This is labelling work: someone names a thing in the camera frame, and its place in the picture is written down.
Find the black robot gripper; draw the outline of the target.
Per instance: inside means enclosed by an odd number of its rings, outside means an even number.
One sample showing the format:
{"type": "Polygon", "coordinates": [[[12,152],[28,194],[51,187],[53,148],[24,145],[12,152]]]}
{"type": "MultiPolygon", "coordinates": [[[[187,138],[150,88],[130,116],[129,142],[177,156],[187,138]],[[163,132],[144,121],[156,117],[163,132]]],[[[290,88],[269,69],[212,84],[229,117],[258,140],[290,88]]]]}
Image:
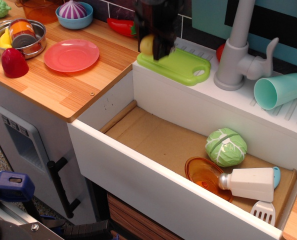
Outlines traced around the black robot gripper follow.
{"type": "Polygon", "coordinates": [[[158,61],[174,52],[175,21],[179,12],[183,9],[183,0],[135,0],[134,23],[138,40],[140,42],[147,35],[153,38],[153,59],[158,61]]]}

